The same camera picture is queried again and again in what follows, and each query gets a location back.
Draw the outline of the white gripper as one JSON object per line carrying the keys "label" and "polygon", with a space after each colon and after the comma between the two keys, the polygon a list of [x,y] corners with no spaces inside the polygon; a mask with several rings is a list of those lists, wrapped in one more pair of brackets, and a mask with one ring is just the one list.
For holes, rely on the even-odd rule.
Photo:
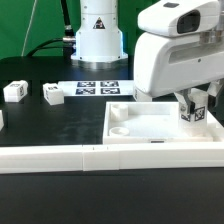
{"label": "white gripper", "polygon": [[143,33],[135,47],[135,87],[150,97],[175,92],[181,113],[189,115],[195,103],[188,88],[212,81],[208,107],[216,107],[224,89],[224,41],[200,44],[199,40],[199,34],[167,38]]}

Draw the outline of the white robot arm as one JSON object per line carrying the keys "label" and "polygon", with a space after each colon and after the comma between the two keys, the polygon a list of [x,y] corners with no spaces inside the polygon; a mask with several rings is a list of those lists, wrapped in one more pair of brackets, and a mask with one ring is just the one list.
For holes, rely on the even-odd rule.
{"label": "white robot arm", "polygon": [[[71,59],[91,68],[125,59],[116,16],[116,0],[81,0]],[[134,52],[136,100],[175,93],[191,112],[191,88],[207,84],[208,95],[218,96],[224,88],[224,0],[159,0],[139,13],[137,24],[143,34]]]}

